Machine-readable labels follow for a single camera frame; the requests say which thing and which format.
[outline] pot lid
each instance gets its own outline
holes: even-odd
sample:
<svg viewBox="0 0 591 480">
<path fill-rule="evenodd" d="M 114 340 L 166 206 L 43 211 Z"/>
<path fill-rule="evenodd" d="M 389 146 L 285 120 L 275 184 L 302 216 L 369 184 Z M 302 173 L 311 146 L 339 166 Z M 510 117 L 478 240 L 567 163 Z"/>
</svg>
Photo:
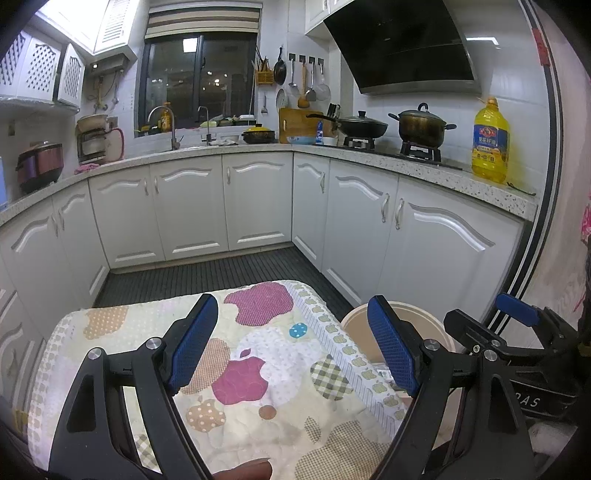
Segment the pot lid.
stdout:
<svg viewBox="0 0 591 480">
<path fill-rule="evenodd" d="M 345 118 L 339 118 L 338 120 L 341 123 L 356 123 L 356 124 L 368 124 L 368 125 L 388 125 L 380 120 L 375 120 L 373 118 L 369 118 L 365 116 L 365 112 L 363 110 L 359 110 L 358 116 L 347 116 Z"/>
<path fill-rule="evenodd" d="M 267 127 L 263 127 L 262 124 L 256 124 L 254 127 L 247 128 L 245 132 L 272 132 Z"/>
<path fill-rule="evenodd" d="M 433 115 L 429 111 L 429 106 L 426 103 L 421 103 L 416 110 L 405 110 L 404 112 L 399 113 L 398 116 L 417 116 L 419 118 L 430 118 L 432 120 L 437 120 L 442 124 L 446 123 L 442 118 L 438 117 L 437 115 Z"/>
</svg>

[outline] floor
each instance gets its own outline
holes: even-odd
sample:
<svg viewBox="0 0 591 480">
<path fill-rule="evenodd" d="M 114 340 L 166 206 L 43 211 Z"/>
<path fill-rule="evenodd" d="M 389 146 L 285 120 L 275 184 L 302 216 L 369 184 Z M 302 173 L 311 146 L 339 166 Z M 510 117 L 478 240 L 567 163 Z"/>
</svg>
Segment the floor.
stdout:
<svg viewBox="0 0 591 480">
<path fill-rule="evenodd" d="M 271 280 L 307 283 L 339 321 L 353 309 L 296 247 L 134 273 L 109 273 L 95 307 L 169 299 Z"/>
</svg>

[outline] stove burner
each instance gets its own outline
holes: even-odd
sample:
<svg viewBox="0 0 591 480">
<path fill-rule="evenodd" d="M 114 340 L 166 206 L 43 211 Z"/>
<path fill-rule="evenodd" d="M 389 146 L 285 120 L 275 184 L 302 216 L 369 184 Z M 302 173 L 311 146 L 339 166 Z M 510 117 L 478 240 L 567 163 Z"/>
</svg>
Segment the stove burner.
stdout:
<svg viewBox="0 0 591 480">
<path fill-rule="evenodd" d="M 358 150 L 375 150 L 375 142 L 373 138 L 345 137 L 343 146 L 356 148 Z"/>
<path fill-rule="evenodd" d="M 441 163 L 441 151 L 438 148 L 423 147 L 413 142 L 402 142 L 400 154 L 406 157 Z"/>
</svg>

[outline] shelf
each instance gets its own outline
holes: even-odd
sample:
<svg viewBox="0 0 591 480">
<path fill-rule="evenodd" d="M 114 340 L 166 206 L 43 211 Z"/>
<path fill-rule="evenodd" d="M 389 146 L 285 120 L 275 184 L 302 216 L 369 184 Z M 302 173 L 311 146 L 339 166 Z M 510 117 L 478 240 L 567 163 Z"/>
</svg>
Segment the shelf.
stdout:
<svg viewBox="0 0 591 480">
<path fill-rule="evenodd" d="M 42 102 L 0 96 L 0 121 L 23 120 L 35 113 L 48 116 L 74 116 L 80 109 L 58 102 Z"/>
</svg>

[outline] yellow cooking oil bottle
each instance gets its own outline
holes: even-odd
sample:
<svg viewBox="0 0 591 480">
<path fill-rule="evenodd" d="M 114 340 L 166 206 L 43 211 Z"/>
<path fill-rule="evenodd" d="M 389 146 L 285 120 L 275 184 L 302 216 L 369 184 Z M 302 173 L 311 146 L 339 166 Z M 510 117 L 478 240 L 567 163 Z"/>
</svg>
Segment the yellow cooking oil bottle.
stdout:
<svg viewBox="0 0 591 480">
<path fill-rule="evenodd" d="M 503 183 L 509 161 L 509 123 L 499 111 L 495 97 L 474 119 L 472 171 L 483 179 Z"/>
</svg>

